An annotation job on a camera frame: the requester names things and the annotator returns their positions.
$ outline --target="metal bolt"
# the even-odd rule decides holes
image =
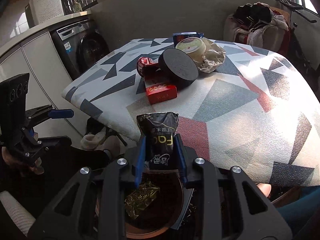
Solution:
[[[196,158],[196,159],[195,159],[195,162],[196,162],[197,164],[204,164],[204,158]]]
[[[238,166],[233,166],[233,167],[232,167],[232,171],[233,171],[234,173],[240,173],[240,172],[241,172],[241,168],[238,167]]]
[[[127,163],[127,160],[124,159],[124,158],[120,158],[120,159],[117,160],[117,163],[118,163],[119,165],[125,165],[125,164]]]
[[[81,174],[88,174],[89,171],[90,171],[90,169],[88,167],[83,167],[83,168],[81,168],[80,173]]]

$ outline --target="tablecloth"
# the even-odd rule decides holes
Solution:
[[[172,38],[135,39],[97,62],[62,96],[138,140],[136,116],[179,113],[185,145],[220,168],[240,166],[255,182],[320,185],[320,104],[294,66],[265,49],[215,41],[226,52],[213,73],[200,73],[178,97],[150,105],[136,62],[157,61]]]

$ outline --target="black tissue package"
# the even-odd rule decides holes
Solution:
[[[173,155],[174,135],[179,117],[173,112],[141,114],[137,124],[147,137],[146,159],[151,170],[175,169],[176,157]]]

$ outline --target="human hand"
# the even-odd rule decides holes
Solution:
[[[264,184],[264,183],[259,183],[257,187],[261,190],[261,192],[268,197],[271,192],[271,185],[270,184]]]
[[[1,153],[4,162],[12,169],[22,170],[22,168],[27,167],[30,171],[34,172],[37,175],[44,173],[44,168],[41,166],[42,161],[40,158],[35,161],[34,167],[30,167],[13,157],[6,147],[2,147]]]

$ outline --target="countertop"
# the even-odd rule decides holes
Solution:
[[[36,25],[34,27],[32,27],[31,29],[21,33],[20,35],[12,38],[11,40],[9,40],[6,44],[4,44],[1,48],[0,48],[0,57],[6,53],[9,49],[11,49],[14,45],[16,45],[17,43],[21,42],[22,40],[24,40],[25,38],[31,36],[34,33],[37,33],[43,29],[45,29],[46,27],[56,24],[58,22],[62,22],[68,19],[72,19],[72,18],[76,18],[79,16],[84,16],[84,15],[88,15],[91,14],[90,9],[88,11],[84,11],[84,12],[80,12],[80,13],[73,13],[73,14],[68,14],[68,15],[64,15],[64,16],[60,16],[60,17],[55,17],[52,18],[50,20],[47,20],[46,22]]]

